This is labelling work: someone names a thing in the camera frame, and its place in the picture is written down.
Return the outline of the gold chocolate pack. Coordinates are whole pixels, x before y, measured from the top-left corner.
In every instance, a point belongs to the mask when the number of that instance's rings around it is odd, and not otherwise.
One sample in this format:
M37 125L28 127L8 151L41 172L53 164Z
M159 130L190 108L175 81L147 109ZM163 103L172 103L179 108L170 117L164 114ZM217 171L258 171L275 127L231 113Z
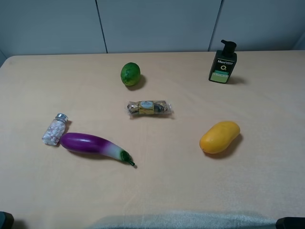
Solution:
M165 100L129 101L125 109L132 118L142 116L166 117L174 114L171 104Z

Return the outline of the green lime fruit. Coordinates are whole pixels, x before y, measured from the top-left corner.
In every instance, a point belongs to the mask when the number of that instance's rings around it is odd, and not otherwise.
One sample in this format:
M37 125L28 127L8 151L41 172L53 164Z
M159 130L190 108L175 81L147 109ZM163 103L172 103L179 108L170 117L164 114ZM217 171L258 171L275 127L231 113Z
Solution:
M133 62L125 64L121 70L121 81L125 86L134 86L141 79L140 67Z

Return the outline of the yellow mango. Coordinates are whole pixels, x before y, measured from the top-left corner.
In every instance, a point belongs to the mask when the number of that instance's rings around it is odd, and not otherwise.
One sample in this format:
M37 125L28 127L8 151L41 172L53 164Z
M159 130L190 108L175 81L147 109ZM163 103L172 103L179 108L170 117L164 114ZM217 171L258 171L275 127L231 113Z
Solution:
M200 148L208 154L223 152L240 134L240 127L232 121L215 124L200 139Z

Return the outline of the purple eggplant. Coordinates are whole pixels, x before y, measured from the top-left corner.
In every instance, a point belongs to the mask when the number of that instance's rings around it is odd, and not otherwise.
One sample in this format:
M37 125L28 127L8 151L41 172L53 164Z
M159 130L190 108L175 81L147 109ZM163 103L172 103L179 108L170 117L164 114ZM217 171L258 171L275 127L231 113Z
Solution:
M60 144L72 152L108 156L135 166L132 157L126 150L98 136L83 133L66 133L61 137Z

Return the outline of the black pump lotion bottle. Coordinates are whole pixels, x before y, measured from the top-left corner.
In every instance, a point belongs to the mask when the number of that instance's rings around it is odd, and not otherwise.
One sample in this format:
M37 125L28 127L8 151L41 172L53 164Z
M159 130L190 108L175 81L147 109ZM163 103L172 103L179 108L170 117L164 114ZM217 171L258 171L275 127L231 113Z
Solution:
M237 45L235 42L226 40L221 40L221 43L224 44L224 47L222 50L216 51L209 73L209 81L226 84L237 63L237 54L235 53Z

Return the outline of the clear pill bottle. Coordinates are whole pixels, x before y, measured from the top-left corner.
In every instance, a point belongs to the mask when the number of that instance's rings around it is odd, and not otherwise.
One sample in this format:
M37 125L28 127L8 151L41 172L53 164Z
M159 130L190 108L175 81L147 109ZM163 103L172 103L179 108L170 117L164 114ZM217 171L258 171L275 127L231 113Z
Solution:
M65 132L67 121L67 115L58 113L42 136L43 143L50 146L56 146Z

